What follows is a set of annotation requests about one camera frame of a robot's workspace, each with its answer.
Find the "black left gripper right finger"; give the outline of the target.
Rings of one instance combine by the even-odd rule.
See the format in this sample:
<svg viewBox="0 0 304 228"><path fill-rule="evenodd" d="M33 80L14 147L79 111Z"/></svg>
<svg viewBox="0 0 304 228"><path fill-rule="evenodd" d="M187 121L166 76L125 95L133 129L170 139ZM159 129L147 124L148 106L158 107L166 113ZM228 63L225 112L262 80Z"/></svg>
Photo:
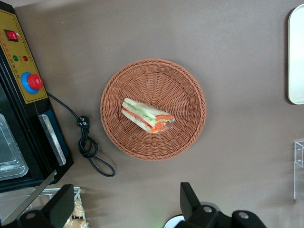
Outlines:
<svg viewBox="0 0 304 228"><path fill-rule="evenodd" d="M188 182L180 183L180 209L185 228L214 228L218 220L218 211L210 204L201 204Z"/></svg>

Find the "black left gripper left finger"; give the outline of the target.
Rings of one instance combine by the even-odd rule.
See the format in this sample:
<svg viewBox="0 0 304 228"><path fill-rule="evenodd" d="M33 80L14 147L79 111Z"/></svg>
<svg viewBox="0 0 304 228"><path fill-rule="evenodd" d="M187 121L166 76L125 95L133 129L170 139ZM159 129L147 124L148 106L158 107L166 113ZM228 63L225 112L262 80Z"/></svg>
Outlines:
<svg viewBox="0 0 304 228"><path fill-rule="evenodd" d="M43 214L55 228L62 228L74 210L74 185L64 185L42 208Z"/></svg>

